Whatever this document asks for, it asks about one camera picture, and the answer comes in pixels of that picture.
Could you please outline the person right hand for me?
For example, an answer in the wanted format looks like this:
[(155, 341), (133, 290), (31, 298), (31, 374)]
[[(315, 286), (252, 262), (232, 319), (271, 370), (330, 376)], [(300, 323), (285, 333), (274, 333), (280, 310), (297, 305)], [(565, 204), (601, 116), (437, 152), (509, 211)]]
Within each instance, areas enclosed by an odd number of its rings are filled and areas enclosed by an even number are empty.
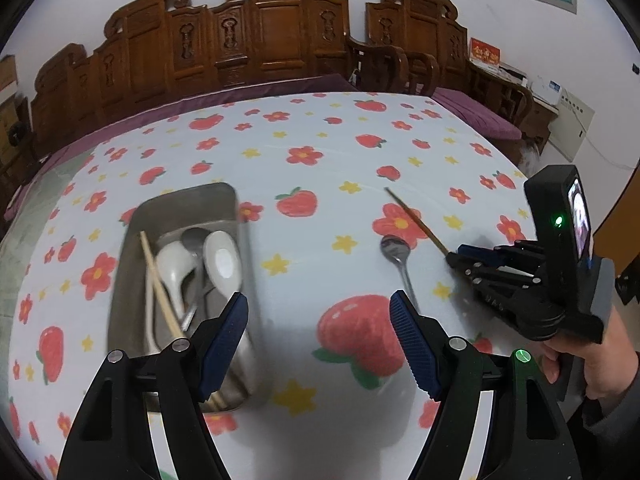
[(570, 354), (584, 361), (586, 397), (605, 404), (619, 404), (638, 372), (638, 354), (615, 308), (600, 344), (560, 333), (544, 341), (540, 348), (548, 382), (553, 384), (559, 379), (560, 355)]

